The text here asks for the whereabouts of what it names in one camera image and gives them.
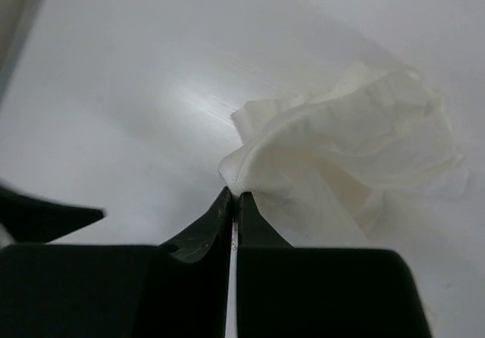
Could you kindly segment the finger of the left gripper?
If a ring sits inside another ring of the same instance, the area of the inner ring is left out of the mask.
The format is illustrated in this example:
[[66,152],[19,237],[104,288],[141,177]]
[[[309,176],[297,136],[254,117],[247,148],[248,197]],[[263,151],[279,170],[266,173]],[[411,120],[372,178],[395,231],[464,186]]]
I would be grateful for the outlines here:
[[19,243],[48,243],[104,217],[101,209],[59,204],[1,185],[1,225]]

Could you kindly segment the white fabric skirt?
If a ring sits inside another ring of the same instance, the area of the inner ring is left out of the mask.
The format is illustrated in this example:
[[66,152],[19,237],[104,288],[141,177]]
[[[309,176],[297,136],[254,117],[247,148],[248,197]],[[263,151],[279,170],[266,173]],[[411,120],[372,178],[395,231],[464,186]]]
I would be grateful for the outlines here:
[[356,63],[327,92],[250,101],[218,171],[295,246],[363,246],[388,192],[455,198],[468,171],[446,104],[413,68]]

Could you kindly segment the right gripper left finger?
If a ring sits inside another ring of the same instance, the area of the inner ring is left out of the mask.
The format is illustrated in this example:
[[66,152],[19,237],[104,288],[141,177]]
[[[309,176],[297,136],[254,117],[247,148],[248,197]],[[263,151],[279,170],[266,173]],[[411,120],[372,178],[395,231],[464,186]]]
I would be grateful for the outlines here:
[[13,243],[1,250],[3,337],[222,337],[232,196],[159,246]]

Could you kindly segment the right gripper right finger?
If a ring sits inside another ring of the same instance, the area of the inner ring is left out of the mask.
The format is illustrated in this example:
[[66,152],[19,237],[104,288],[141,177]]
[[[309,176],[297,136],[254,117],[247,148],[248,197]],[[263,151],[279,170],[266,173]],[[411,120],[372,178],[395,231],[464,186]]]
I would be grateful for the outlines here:
[[239,199],[240,337],[429,337],[411,270],[387,249],[296,248]]

